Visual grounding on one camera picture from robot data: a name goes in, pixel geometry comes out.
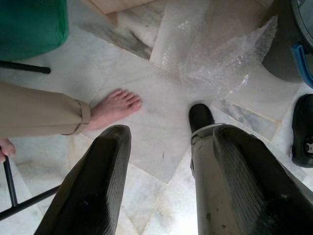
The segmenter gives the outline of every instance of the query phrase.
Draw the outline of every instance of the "white marble tile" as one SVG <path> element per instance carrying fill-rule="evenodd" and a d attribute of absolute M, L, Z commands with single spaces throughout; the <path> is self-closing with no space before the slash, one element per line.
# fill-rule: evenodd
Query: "white marble tile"
<path fill-rule="evenodd" d="M 195 180 L 186 152 L 143 235 L 198 234 Z"/>
<path fill-rule="evenodd" d="M 271 140 L 273 138 L 277 128 L 276 122 L 272 122 L 224 99 L 214 101 L 213 105 L 266 139 Z"/>
<path fill-rule="evenodd" d="M 309 188 L 309 190 L 313 191 L 313 172 L 308 174 L 303 180 L 302 183 Z"/>
<path fill-rule="evenodd" d="M 121 207 L 119 212 L 115 235 L 139 235 L 123 207 Z"/>
<path fill-rule="evenodd" d="M 31 197 L 31 194 L 14 162 L 10 161 L 12 175 L 18 202 L 21 203 Z M 6 184 L 3 165 L 0 167 L 0 211 L 11 207 L 9 191 Z M 2 235 L 32 235 L 36 231 L 43 214 L 37 205 L 31 206 L 9 218 L 0 221 L 0 231 Z"/>
<path fill-rule="evenodd" d="M 70 33 L 82 49 L 85 59 L 89 58 L 93 62 L 105 81 L 123 50 L 75 25 L 71 26 Z"/>
<path fill-rule="evenodd" d="M 281 121 L 299 86 L 276 78 L 260 66 L 245 86 L 226 99 L 273 122 Z"/>
<path fill-rule="evenodd" d="M 142 109 L 114 124 L 125 124 L 131 129 L 130 162 L 163 182 L 169 182 L 187 149 L 190 136 L 188 102 L 180 81 L 127 52 L 109 77 L 91 105 L 117 88 L 139 94 Z M 87 135 L 95 138 L 101 131 Z"/>
<path fill-rule="evenodd" d="M 51 74 L 35 84 L 34 88 L 90 102 L 104 78 L 73 37 L 70 34 L 61 47 L 41 56 L 51 67 Z"/>
<path fill-rule="evenodd" d="M 158 0 L 117 12 L 117 27 L 113 27 L 77 0 L 68 5 L 69 20 L 99 39 L 149 59 L 163 17 L 165 3 L 165 0 Z"/>
<path fill-rule="evenodd" d="M 17 153 L 14 162 L 32 196 L 60 185 L 84 155 L 92 140 L 84 135 L 12 139 Z M 53 196 L 38 203 L 43 213 Z"/>
<path fill-rule="evenodd" d="M 27 60 L 20 60 L 18 62 L 35 66 L 46 66 L 40 56 Z M 49 75 L 38 72 L 0 68 L 0 81 L 29 88 L 35 87 L 36 84 L 39 83 L 45 76 Z"/>
<path fill-rule="evenodd" d="M 142 234 L 165 189 L 165 183 L 133 164 L 128 165 L 122 209 L 138 234 Z"/>

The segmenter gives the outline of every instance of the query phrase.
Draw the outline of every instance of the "bare foot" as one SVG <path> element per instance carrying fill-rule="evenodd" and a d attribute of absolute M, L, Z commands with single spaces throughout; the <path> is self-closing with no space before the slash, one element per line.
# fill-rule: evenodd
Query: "bare foot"
<path fill-rule="evenodd" d="M 5 162 L 5 155 L 13 157 L 15 155 L 15 147 L 8 139 L 0 140 L 0 163 Z"/>
<path fill-rule="evenodd" d="M 117 90 L 91 110 L 90 123 L 84 131 L 106 127 L 138 111 L 141 105 L 139 96 L 128 91 Z"/>

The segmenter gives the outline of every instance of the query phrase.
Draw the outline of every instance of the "grey container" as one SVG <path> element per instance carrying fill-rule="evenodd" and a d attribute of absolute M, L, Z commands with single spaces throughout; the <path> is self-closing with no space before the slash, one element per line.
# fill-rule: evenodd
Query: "grey container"
<path fill-rule="evenodd" d="M 290 82 L 304 80 L 313 88 L 313 0 L 274 0 L 265 20 L 278 16 L 277 33 L 264 67 Z"/>

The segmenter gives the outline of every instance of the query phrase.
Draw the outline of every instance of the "chair leg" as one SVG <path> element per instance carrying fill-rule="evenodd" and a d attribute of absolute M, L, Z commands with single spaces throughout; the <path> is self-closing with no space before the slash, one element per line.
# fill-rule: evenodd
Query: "chair leg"
<path fill-rule="evenodd" d="M 45 74 L 50 74 L 51 69 L 48 67 L 39 67 L 39 66 L 33 66 L 33 65 L 25 65 L 15 62 L 8 62 L 0 60 L 0 68 L 6 68 L 6 69 L 14 69 L 14 70 L 24 70 L 24 71 L 31 71 L 31 72 L 42 72 Z"/>
<path fill-rule="evenodd" d="M 14 187 L 14 181 L 13 181 L 10 161 L 9 161 L 9 158 L 7 156 L 5 156 L 5 162 L 3 163 L 3 166 L 4 166 L 6 181 L 7 181 L 8 188 L 9 188 L 12 207 L 5 210 L 5 211 L 0 212 L 0 221 L 18 213 L 18 212 L 36 204 L 36 203 L 38 203 L 44 199 L 46 199 L 49 196 L 54 195 L 60 187 L 60 186 L 57 186 L 55 188 L 52 188 L 46 192 L 43 192 L 43 193 L 37 195 L 35 197 L 30 198 L 27 201 L 24 201 L 22 203 L 18 203 L 16 192 L 15 192 L 15 187 Z"/>

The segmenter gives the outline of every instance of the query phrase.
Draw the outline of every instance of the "bubble wrap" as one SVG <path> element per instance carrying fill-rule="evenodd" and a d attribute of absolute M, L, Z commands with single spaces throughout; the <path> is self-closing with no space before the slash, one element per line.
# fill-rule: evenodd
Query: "bubble wrap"
<path fill-rule="evenodd" d="M 191 103 L 225 98 L 244 86 L 275 36 L 277 17 L 247 32 L 238 12 L 227 7 L 225 1 L 211 3 L 183 19 L 163 55 L 162 67 L 179 76 Z"/>

